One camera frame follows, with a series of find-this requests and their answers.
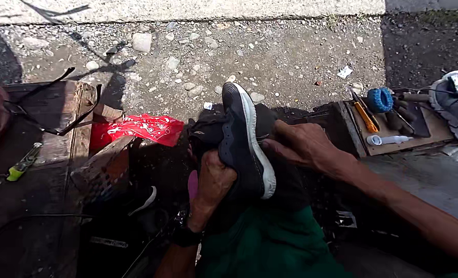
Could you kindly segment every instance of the man's right hand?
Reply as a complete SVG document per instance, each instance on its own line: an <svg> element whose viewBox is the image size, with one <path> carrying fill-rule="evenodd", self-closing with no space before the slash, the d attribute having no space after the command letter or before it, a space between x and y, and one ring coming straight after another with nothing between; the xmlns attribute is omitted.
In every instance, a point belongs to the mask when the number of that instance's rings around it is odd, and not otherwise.
<svg viewBox="0 0 458 278"><path fill-rule="evenodd" d="M288 146L265 139L263 146L272 148L289 161L312 167L335 180L350 181L356 173L358 161L347 152L337 149L317 124L290 126L275 122L275 135L289 142Z"/></svg>

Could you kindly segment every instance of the hand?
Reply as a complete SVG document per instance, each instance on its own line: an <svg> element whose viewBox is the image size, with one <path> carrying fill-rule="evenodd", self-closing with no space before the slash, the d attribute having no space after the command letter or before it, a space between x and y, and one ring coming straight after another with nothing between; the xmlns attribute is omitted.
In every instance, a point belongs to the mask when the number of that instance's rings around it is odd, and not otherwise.
<svg viewBox="0 0 458 278"><path fill-rule="evenodd" d="M188 220L188 227L193 232L203 231L236 177L236 171L222 163L218 151L210 150L203 154L198 193L191 204L191 217Z"/></svg>
<svg viewBox="0 0 458 278"><path fill-rule="evenodd" d="M317 124L289 126L277 120L275 134L289 142L289 146L265 139L264 147L273 149L289 161L312 167L336 180L348 181L354 174L358 161L347 152L337 149Z"/></svg>

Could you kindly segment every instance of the blue sanding wheel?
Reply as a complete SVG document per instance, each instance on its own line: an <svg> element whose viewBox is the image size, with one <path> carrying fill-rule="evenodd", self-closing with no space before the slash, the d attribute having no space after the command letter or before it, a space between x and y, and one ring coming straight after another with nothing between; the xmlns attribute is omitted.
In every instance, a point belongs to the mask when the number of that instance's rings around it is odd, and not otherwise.
<svg viewBox="0 0 458 278"><path fill-rule="evenodd" d="M389 88L375 88L368 91L368 107L373 113L392 110L393 99Z"/></svg>

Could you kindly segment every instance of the man's left hand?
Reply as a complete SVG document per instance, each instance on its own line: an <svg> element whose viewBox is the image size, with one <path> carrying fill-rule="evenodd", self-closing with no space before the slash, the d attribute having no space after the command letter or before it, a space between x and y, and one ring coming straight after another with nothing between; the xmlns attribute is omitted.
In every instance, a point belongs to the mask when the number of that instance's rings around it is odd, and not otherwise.
<svg viewBox="0 0 458 278"><path fill-rule="evenodd" d="M211 150L203 154L198 193L191 204L191 217L188 220L188 227L193 232L203 231L236 178L236 171L222 163L218 151Z"/></svg>

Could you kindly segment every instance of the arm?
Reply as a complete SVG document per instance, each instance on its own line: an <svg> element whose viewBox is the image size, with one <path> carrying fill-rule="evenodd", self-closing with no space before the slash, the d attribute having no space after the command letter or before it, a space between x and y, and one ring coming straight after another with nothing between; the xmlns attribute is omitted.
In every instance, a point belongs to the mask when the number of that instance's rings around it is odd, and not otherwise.
<svg viewBox="0 0 458 278"><path fill-rule="evenodd" d="M198 194L191 203L191 216L188 219L188 228L191 231L203 231L235 180L236 172L220 161L216 150L203 154L198 178ZM195 277L197 249L198 245L180 247L171 244L154 277Z"/></svg>
<svg viewBox="0 0 458 278"><path fill-rule="evenodd" d="M275 131L289 146L274 140L264 144L290 161L356 186L411 223L431 243L458 258L458 219L424 202L395 183L382 180L349 153L337 149L316 124L275 123Z"/></svg>

